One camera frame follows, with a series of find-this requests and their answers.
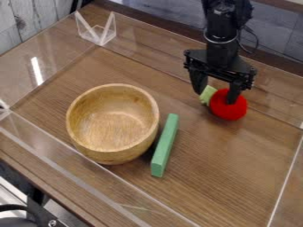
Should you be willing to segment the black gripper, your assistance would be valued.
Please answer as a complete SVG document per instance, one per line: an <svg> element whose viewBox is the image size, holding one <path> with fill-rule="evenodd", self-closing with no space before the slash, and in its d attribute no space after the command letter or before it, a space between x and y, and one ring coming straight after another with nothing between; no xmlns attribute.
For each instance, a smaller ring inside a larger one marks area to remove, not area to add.
<svg viewBox="0 0 303 227"><path fill-rule="evenodd" d="M235 56L231 63L225 65L216 61L207 62L205 50L185 50L183 67L188 70L193 91L200 95L208 83L208 76L228 82L225 103L232 105L241 93L241 90L251 90L253 87L256 69L244 60Z"/></svg>

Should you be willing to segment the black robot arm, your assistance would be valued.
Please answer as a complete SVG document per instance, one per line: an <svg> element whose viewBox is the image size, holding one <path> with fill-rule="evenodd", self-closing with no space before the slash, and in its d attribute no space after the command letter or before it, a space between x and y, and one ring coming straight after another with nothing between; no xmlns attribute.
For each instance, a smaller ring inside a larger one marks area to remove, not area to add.
<svg viewBox="0 0 303 227"><path fill-rule="evenodd" d="M225 103L232 105L253 86L256 69L239 56L240 32L252 19L249 0L201 0L205 17L205 49L183 52L193 91L201 94L208 77L229 84Z"/></svg>

